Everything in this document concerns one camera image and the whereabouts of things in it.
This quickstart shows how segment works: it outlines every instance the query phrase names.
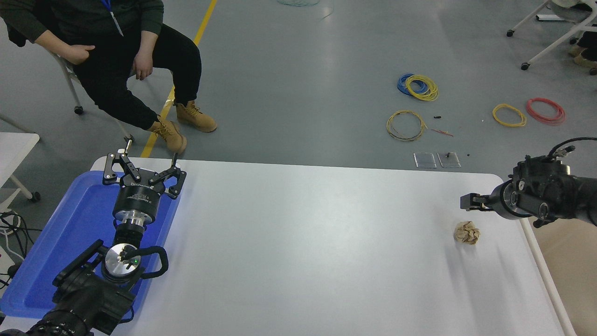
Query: blue wire coil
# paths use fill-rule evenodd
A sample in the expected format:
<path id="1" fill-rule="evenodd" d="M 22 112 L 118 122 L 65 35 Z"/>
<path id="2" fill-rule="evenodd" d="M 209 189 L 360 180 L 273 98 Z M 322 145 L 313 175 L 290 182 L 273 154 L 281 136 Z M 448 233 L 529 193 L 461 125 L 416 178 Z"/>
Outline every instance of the blue wire coil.
<path id="1" fill-rule="evenodd" d="M 400 77 L 400 79 L 398 80 L 396 87 L 398 88 L 398 90 L 400 90 L 400 92 L 407 94 L 409 96 L 412 96 L 411 93 L 408 92 L 408 89 L 406 86 L 407 79 L 410 76 L 414 76 L 414 74 L 411 74 L 411 73 L 403 74 L 402 77 Z M 411 87 L 411 89 L 413 91 L 415 91 L 415 93 L 419 93 L 419 94 L 425 93 L 425 92 L 427 92 L 427 89 L 429 88 L 427 86 L 427 84 L 423 81 L 413 81 L 413 83 L 417 83 L 420 86 L 420 88 L 417 90 L 415 90 L 414 87 Z"/>

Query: crumpled paper ball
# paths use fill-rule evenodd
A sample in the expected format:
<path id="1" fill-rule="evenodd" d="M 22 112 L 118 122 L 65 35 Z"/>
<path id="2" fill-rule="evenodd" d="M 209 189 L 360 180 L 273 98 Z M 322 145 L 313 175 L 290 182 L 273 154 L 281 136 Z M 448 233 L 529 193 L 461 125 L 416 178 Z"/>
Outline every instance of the crumpled paper ball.
<path id="1" fill-rule="evenodd" d="M 454 230 L 454 239 L 458 242 L 466 243 L 470 245 L 477 244 L 481 232 L 477 229 L 473 222 L 460 222 Z"/>

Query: yellow wire coil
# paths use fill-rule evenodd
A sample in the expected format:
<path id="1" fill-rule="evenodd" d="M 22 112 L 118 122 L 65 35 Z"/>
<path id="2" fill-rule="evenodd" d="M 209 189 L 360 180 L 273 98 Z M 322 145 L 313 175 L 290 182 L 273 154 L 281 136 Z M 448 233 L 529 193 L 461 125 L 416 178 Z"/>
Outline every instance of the yellow wire coil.
<path id="1" fill-rule="evenodd" d="M 421 125 L 421 129 L 418 131 L 417 135 L 406 138 L 405 136 L 398 133 L 398 131 L 394 128 L 394 125 L 392 124 L 394 121 L 394 117 L 397 115 L 401 115 L 401 114 L 412 114 L 418 118 L 418 121 Z M 386 130 L 387 130 L 388 134 L 390 134 L 394 139 L 398 139 L 398 140 L 404 141 L 404 142 L 412 142 L 412 141 L 418 140 L 421 137 L 421 135 L 423 135 L 423 130 L 425 130 L 426 128 L 427 128 L 427 125 L 423 121 L 423 118 L 418 113 L 407 110 L 407 109 L 403 109 L 403 110 L 400 110 L 400 111 L 392 114 L 392 116 L 387 120 L 387 123 L 386 123 Z"/>
<path id="2" fill-rule="evenodd" d="M 513 110 L 514 112 L 518 113 L 518 115 L 519 115 L 519 116 L 520 116 L 520 118 L 521 118 L 521 122 L 520 122 L 520 123 L 518 123 L 518 124 L 509 124 L 509 123 L 505 123 L 505 122 L 503 122 L 502 120 L 500 120 L 500 119 L 497 117 L 497 110 L 499 110 L 499 109 L 501 109 L 501 108 L 507 108 L 507 109 L 511 109 L 511 110 Z M 508 104 L 499 104 L 499 105 L 497 105 L 497 106 L 496 106 L 496 107 L 493 109 L 493 118 L 494 118 L 494 119 L 495 119 L 495 120 L 496 120 L 498 123 L 500 123 L 501 125 L 504 125 L 504 126 L 506 126 L 506 127 L 522 127 L 522 126 L 524 126 L 524 125 L 526 125 L 526 124 L 527 124 L 527 116 L 525 116 L 524 114 L 522 114 L 522 112 L 521 112 L 519 109 L 515 108 L 514 106 L 508 105 Z"/>
<path id="3" fill-rule="evenodd" d="M 427 84 L 427 91 L 425 91 L 424 93 L 416 93 L 413 90 L 413 88 L 411 88 L 411 83 L 413 81 L 421 81 L 421 82 Z M 427 76 L 412 75 L 407 78 L 406 82 L 404 82 L 404 86 L 406 86 L 408 92 L 410 92 L 410 94 L 413 97 L 418 98 L 420 100 L 424 100 L 426 102 L 431 102 L 433 100 L 436 100 L 439 96 L 438 86 L 435 85 L 435 82 L 433 82 L 433 80 Z"/>

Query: shoelace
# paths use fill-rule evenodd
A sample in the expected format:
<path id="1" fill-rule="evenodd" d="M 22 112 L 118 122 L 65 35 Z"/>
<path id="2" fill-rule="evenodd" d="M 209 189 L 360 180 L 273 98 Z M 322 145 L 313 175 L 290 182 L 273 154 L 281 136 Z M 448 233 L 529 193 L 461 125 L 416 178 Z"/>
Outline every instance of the shoelace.
<path id="1" fill-rule="evenodd" d="M 162 125 L 162 127 L 160 127 L 159 129 L 155 130 L 155 133 L 159 136 L 161 136 L 162 138 L 166 139 L 167 136 L 172 135 L 172 131 L 166 127 L 166 125 L 160 123 L 160 125 Z"/>
<path id="2" fill-rule="evenodd" d="M 195 117 L 201 113 L 201 109 L 199 109 L 195 104 L 190 104 L 190 108 L 186 109 L 191 117 Z"/>

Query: red wire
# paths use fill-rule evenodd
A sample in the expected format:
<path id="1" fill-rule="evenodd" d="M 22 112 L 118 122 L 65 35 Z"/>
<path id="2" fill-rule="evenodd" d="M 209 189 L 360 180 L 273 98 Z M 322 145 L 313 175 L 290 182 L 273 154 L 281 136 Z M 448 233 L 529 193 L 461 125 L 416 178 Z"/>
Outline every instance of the red wire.
<path id="1" fill-rule="evenodd" d="M 533 108 L 531 107 L 531 104 L 533 102 L 542 102 L 542 103 L 548 104 L 551 107 L 553 107 L 556 110 L 555 117 L 553 117 L 553 118 L 546 117 L 544 115 L 536 113 L 535 110 L 533 110 Z M 527 112 L 529 113 L 529 115 L 531 117 L 535 118 L 536 120 L 539 120 L 540 122 L 547 124 L 547 125 L 551 125 L 551 126 L 560 125 L 566 120 L 566 112 L 564 112 L 564 109 L 561 106 L 559 106 L 557 103 L 555 103 L 549 99 L 545 99 L 545 98 L 529 99 L 527 101 Z"/>

